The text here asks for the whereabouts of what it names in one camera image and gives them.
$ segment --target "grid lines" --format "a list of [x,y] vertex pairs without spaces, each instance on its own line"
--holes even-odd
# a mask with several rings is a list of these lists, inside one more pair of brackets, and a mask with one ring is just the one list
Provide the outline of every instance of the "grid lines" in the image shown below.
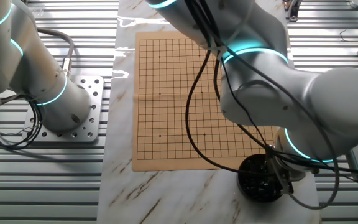
[[[186,38],[140,40],[137,50],[139,100],[134,156],[137,160],[200,158],[188,140],[184,120],[188,91],[206,50]],[[214,56],[210,58],[190,104],[190,132],[195,143],[209,158],[264,153],[221,114],[213,86],[215,60]],[[267,143],[273,144],[272,127],[259,128]],[[254,127],[246,129],[257,134]]]

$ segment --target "metal mounting plate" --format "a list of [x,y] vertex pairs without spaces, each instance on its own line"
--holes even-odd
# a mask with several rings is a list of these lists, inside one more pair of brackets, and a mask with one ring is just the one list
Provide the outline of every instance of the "metal mounting plate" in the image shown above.
[[[95,105],[95,109],[91,109],[88,118],[81,126],[71,131],[55,133],[42,126],[40,134],[36,137],[34,142],[93,142],[97,140],[104,80],[101,76],[94,75],[72,75],[70,78],[74,83],[82,86],[89,93],[91,105]],[[29,107],[25,118],[25,127],[32,126],[31,118],[33,117],[34,115]],[[26,136],[27,133],[24,132],[22,137],[25,138]]]

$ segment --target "wire bundle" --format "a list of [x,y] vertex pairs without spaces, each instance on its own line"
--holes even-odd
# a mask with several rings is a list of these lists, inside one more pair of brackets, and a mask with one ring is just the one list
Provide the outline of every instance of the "wire bundle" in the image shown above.
[[[37,106],[34,103],[34,100],[32,100],[31,98],[29,98],[28,96],[25,96],[25,95],[14,95],[14,96],[10,97],[9,101],[17,100],[19,98],[25,98],[28,101],[28,103],[31,107],[31,110],[34,114],[34,122],[33,122],[32,127],[26,127],[17,133],[5,133],[5,132],[0,131],[0,146],[4,147],[6,149],[10,149],[10,150],[19,150],[19,149],[24,149],[24,148],[28,147],[37,138],[39,132],[41,131],[41,127],[42,127],[42,114],[41,114],[39,106]],[[5,138],[5,136],[15,136],[15,135],[23,133],[23,132],[26,132],[27,136],[19,142],[12,142]]]
[[[41,27],[38,27],[37,30],[38,30],[38,32],[41,32],[44,34],[60,37],[63,40],[65,40],[66,42],[68,42],[69,48],[68,48],[68,53],[67,53],[66,58],[69,59],[69,65],[67,66],[67,69],[70,72],[71,57],[72,57],[73,51],[74,51],[74,41],[72,40],[72,38],[70,36],[64,34],[63,32],[59,32],[57,30],[45,29],[45,28],[41,28]],[[49,90],[47,90],[44,93],[44,95],[47,94],[52,88],[54,88],[56,83],[57,82],[55,82],[55,84]],[[30,95],[14,95],[14,96],[6,97],[6,98],[0,98],[0,106],[4,105],[12,100],[17,100],[19,98],[23,98],[23,99],[27,100],[27,102],[29,103],[31,110],[33,112],[33,115],[34,115],[32,127],[26,127],[16,133],[5,133],[5,132],[0,131],[0,146],[1,147],[10,149],[10,150],[19,150],[19,149],[24,149],[24,148],[28,147],[30,144],[32,144],[34,142],[34,140],[39,135],[39,132],[41,131],[42,121],[43,121],[40,108],[36,104],[36,101],[41,97],[42,96],[33,98]],[[15,135],[18,135],[23,132],[26,132],[27,136],[20,142],[12,142],[6,138],[6,136],[15,136]]]
[[[215,20],[212,16],[211,11],[209,10],[209,7],[206,3],[205,0],[200,0],[200,4],[198,4],[196,1],[193,0],[185,0],[186,2],[186,6],[188,8],[188,10],[190,11],[191,16],[193,17],[193,19],[195,20],[197,26],[200,28],[200,31],[202,33],[202,35],[204,36],[204,38],[206,39],[207,43],[208,43],[208,49],[211,48],[211,41],[214,41],[214,44],[216,44],[217,47],[221,47],[221,46],[225,46],[225,44],[223,43],[223,41],[220,39],[219,37],[219,30],[218,27],[215,23]],[[320,132],[320,134],[322,135],[324,141],[326,142],[330,153],[333,155],[333,162],[334,162],[334,167],[331,167],[325,163],[322,162],[321,159],[315,159],[317,161],[320,162],[314,162],[313,160],[309,160],[309,159],[305,159],[303,157],[297,156],[297,155],[293,155],[293,154],[286,154],[283,152],[278,152],[276,150],[273,150],[271,146],[267,145],[265,142],[265,139],[263,138],[260,130],[258,129],[258,127],[256,126],[256,124],[253,122],[253,120],[250,117],[249,112],[247,111],[247,109],[245,108],[244,105],[242,105],[239,100],[237,99],[236,95],[234,94],[232,88],[231,88],[231,84],[230,84],[230,80],[229,80],[229,75],[227,75],[227,71],[225,68],[225,65],[222,63],[223,65],[223,69],[225,71],[225,77],[227,79],[227,83],[229,85],[229,89],[231,92],[231,95],[233,96],[233,98],[235,99],[236,103],[246,112],[249,120],[251,121],[251,123],[255,126],[255,128],[257,129],[257,132],[260,134],[262,141],[260,142],[255,136],[253,136],[250,132],[248,132],[248,130],[246,130],[243,126],[238,124],[238,127],[240,127],[243,132],[246,133],[246,135],[248,135],[248,137],[250,137],[252,140],[254,140],[258,145],[260,145],[262,148],[264,148],[266,150],[266,153],[268,156],[274,156],[277,157],[285,162],[290,162],[292,164],[296,164],[299,166],[305,166],[305,167],[310,167],[310,168],[315,168],[315,169],[327,169],[327,170],[332,170],[335,173],[335,184],[334,184],[334,190],[332,195],[330,196],[330,198],[328,199],[328,201],[326,203],[321,204],[320,206],[314,207],[314,206],[310,206],[307,204],[302,203],[301,201],[299,201],[297,198],[295,198],[295,196],[293,196],[291,193],[288,192],[289,196],[299,205],[308,208],[308,209],[312,209],[312,210],[319,210],[319,209],[323,209],[326,208],[327,206],[329,206],[333,200],[335,199],[335,196],[338,192],[339,189],[339,176],[344,176],[340,173],[340,171],[344,171],[344,172],[352,172],[352,173],[356,173],[358,174],[358,170],[352,170],[352,169],[345,169],[345,168],[341,168],[339,167],[338,161],[336,159],[336,155],[334,152],[334,148],[333,145],[331,144],[329,138],[327,137],[327,134],[325,133],[323,127],[320,125],[320,123],[317,121],[317,119],[305,108],[305,106],[302,104],[302,102],[300,102],[297,98],[295,98],[288,90],[286,90],[283,86],[281,86],[279,83],[277,83],[275,80],[271,79],[268,75],[264,74],[263,72],[261,72],[260,70],[256,69],[255,67],[253,67],[251,64],[247,63],[245,60],[243,60],[242,58],[240,58],[235,52],[233,52],[229,47],[227,47],[227,51],[240,63],[242,63],[243,65],[247,66],[248,68],[250,68],[251,70],[253,70],[255,73],[258,73],[261,77],[265,78],[267,81],[269,81],[270,83],[272,83],[273,85],[275,85],[279,90],[283,91],[287,96],[289,96],[295,105],[297,105],[306,115],[307,117],[309,117],[310,120],[312,120],[312,122],[314,123],[314,125],[317,127],[318,131]],[[231,171],[231,172],[237,172],[240,174],[244,174],[244,175],[248,175],[249,177],[260,177],[260,176],[273,176],[276,175],[278,180],[280,181],[280,183],[283,185],[283,188],[286,189],[285,183],[282,179],[282,176],[277,172],[277,169],[275,167],[275,174],[260,174],[260,173],[255,173],[255,172],[247,172],[247,171],[243,171],[243,170],[237,170],[237,169],[232,169],[229,167],[225,167],[221,164],[218,164],[214,161],[212,161],[211,159],[207,158],[205,155],[203,155],[203,153],[198,149],[197,145],[195,144],[191,133],[190,133],[190,122],[189,122],[189,110],[190,110],[190,101],[191,101],[191,97],[193,95],[193,92],[195,90],[195,87],[197,85],[198,80],[200,79],[200,77],[203,74],[203,70],[205,69],[205,66],[209,60],[209,57],[211,55],[211,50],[207,51],[205,60],[190,88],[189,91],[189,95],[188,95],[188,99],[186,102],[186,110],[185,110],[185,124],[186,124],[186,133],[188,135],[188,138],[190,140],[191,145],[193,146],[194,150],[200,155],[200,157],[202,157],[204,160],[206,160],[207,162],[209,162],[210,164]],[[217,82],[217,78],[218,78],[218,66],[220,65],[220,61],[217,60],[215,63],[215,69],[214,69],[214,90],[216,93],[216,96],[218,99],[220,99],[220,95],[219,95],[219,90],[218,90],[218,82]]]

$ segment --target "white marble slab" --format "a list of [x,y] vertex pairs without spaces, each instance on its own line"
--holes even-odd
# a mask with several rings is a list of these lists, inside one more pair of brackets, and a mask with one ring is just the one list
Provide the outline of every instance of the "white marble slab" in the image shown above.
[[[260,0],[283,14],[281,0]],[[320,213],[286,195],[274,203],[245,199],[236,174],[225,170],[133,172],[132,127],[135,33],[175,30],[143,0],[120,0],[111,104],[99,196],[98,223],[319,223]],[[317,205],[314,177],[294,185],[301,201]]]

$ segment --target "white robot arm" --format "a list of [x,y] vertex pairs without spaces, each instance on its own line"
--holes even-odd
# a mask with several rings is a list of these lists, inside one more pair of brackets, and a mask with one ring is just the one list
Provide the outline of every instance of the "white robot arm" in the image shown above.
[[[254,0],[200,0],[199,9],[187,0],[147,2],[200,46],[207,48],[210,40],[210,45],[227,48],[221,84],[221,111],[227,119],[251,126],[251,117],[258,126],[279,126],[276,150],[307,159],[329,162],[358,146],[358,70],[313,73],[290,68],[284,26]],[[189,4],[195,5],[193,12]],[[197,21],[195,14],[204,21]],[[208,21],[216,24],[218,39]],[[207,34],[200,25],[207,26]],[[212,53],[220,57],[217,50]],[[300,180],[310,170],[279,164],[290,171],[289,180]]]
[[51,131],[78,127],[91,110],[88,92],[70,80],[44,46],[20,0],[0,0],[0,93],[8,87],[43,106],[43,125]]

